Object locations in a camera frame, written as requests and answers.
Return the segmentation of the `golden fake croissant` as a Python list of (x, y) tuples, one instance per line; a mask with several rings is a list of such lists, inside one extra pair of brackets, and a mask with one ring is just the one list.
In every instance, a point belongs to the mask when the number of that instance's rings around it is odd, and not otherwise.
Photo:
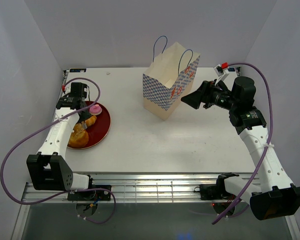
[(93, 116), (91, 116), (90, 118), (88, 118), (88, 119), (86, 119), (84, 121), (85, 121), (85, 123), (87, 125), (87, 128), (89, 128), (89, 127), (91, 127), (92, 125), (95, 124), (96, 120), (97, 120), (97, 117), (95, 115), (93, 115)]

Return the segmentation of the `large round fake bread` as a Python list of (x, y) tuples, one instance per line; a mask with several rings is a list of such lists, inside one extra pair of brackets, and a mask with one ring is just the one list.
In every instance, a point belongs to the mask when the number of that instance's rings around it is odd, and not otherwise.
[(81, 123), (77, 123), (70, 135), (67, 146), (74, 149), (84, 148), (89, 141), (89, 134)]

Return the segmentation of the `dark red round plate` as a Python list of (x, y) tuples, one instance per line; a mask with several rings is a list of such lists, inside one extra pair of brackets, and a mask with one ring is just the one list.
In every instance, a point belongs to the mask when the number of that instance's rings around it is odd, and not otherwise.
[(88, 132), (89, 140), (85, 147), (83, 148), (72, 148), (71, 149), (87, 149), (91, 148), (98, 143), (100, 143), (108, 134), (111, 126), (111, 117), (108, 110), (100, 103), (97, 103), (102, 107), (102, 113), (96, 115), (97, 120), (94, 125), (88, 127), (86, 131)]

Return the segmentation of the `blue patterned paper bag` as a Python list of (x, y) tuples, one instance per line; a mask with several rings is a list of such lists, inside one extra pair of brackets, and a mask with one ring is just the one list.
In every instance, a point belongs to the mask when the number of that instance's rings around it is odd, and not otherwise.
[(201, 54), (186, 49), (178, 42), (165, 44), (142, 76), (143, 107), (162, 120), (167, 120), (190, 93)]

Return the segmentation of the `aluminium front rail frame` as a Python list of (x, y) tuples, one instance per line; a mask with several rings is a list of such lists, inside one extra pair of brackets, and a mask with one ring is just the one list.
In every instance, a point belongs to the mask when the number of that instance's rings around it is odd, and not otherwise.
[(110, 185), (118, 204), (227, 203), (224, 199), (201, 200), (199, 185), (216, 183), (219, 173), (92, 174), (97, 186)]

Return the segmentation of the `blue left corner label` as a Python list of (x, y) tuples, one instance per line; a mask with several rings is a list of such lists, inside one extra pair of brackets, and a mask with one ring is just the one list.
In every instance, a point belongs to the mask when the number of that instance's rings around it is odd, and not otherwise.
[(86, 68), (71, 68), (69, 70), (70, 73), (85, 73), (86, 71)]

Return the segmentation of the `pink fake donut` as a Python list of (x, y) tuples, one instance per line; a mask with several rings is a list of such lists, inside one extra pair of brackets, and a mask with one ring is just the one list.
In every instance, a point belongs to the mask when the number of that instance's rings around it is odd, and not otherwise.
[(95, 104), (89, 108), (89, 113), (93, 116), (97, 116), (102, 113), (102, 107), (99, 104)]

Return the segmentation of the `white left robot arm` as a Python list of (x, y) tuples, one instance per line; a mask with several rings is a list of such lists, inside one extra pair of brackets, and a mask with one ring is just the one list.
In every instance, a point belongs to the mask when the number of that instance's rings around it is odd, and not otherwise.
[(86, 129), (93, 124), (94, 117), (85, 102), (88, 88), (85, 83), (71, 83), (70, 90), (57, 102), (56, 124), (50, 127), (37, 154), (28, 156), (26, 164), (36, 190), (78, 190), (85, 200), (96, 195), (96, 187), (89, 183), (90, 178), (74, 173), (65, 160), (68, 146), (82, 148), (89, 140)]

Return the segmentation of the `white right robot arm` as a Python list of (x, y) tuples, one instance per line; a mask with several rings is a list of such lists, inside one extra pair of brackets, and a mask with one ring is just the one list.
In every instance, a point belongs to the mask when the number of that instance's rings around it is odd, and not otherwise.
[(194, 92), (181, 101), (194, 109), (217, 106), (228, 110), (229, 120), (245, 144), (255, 165), (253, 176), (259, 186), (245, 181), (236, 173), (224, 173), (216, 181), (216, 194), (227, 199), (235, 195), (229, 205), (234, 208), (246, 202), (258, 220), (294, 215), (300, 207), (300, 186), (295, 186), (283, 169), (274, 146), (269, 142), (270, 131), (262, 113), (254, 106), (255, 82), (249, 77), (235, 78), (232, 89), (219, 81), (203, 81)]

